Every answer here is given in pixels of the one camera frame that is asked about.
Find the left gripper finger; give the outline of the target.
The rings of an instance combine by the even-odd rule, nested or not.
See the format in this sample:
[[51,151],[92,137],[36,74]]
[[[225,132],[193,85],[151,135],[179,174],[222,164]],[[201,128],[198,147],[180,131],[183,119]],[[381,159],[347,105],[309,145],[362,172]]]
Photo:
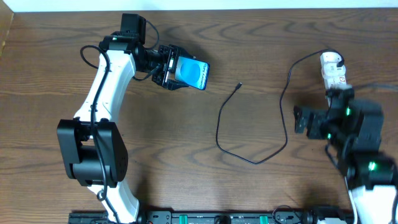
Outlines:
[[185,58],[190,58],[190,59],[196,59],[196,56],[193,56],[192,54],[188,53],[183,47],[179,46],[174,46],[174,49],[177,51],[177,55],[179,57],[185,57]]
[[179,82],[176,80],[168,80],[167,81],[167,89],[168,90],[177,90],[179,88],[186,88],[189,87],[189,85],[187,85],[184,82]]

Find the blue-screen Galaxy smartphone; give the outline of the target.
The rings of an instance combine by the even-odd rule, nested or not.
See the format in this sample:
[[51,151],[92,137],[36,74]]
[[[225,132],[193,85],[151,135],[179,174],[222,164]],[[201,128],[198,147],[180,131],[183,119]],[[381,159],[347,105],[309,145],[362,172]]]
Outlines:
[[205,90],[209,72],[209,63],[179,56],[175,71],[175,79],[188,86],[199,90]]

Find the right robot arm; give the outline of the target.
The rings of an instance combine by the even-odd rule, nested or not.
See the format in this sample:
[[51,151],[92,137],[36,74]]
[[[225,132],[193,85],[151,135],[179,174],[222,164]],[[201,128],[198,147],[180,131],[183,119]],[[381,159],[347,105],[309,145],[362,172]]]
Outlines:
[[397,223],[397,164],[379,150],[384,114],[379,103],[356,98],[353,88],[330,88],[329,106],[294,107],[295,132],[326,140],[343,176],[354,223]]

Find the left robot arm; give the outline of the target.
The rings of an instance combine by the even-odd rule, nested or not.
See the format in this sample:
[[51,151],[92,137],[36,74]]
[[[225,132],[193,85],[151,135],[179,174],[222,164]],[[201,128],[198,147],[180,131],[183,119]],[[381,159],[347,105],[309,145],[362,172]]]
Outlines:
[[186,87],[169,74],[176,71],[179,56],[191,55],[176,45],[145,47],[148,23],[138,14],[124,13],[120,30],[94,46],[99,64],[88,96],[73,119],[62,119],[57,126],[67,176],[96,194],[112,223],[146,222],[124,179],[128,153],[117,127],[128,84],[136,72],[144,72],[165,89]]

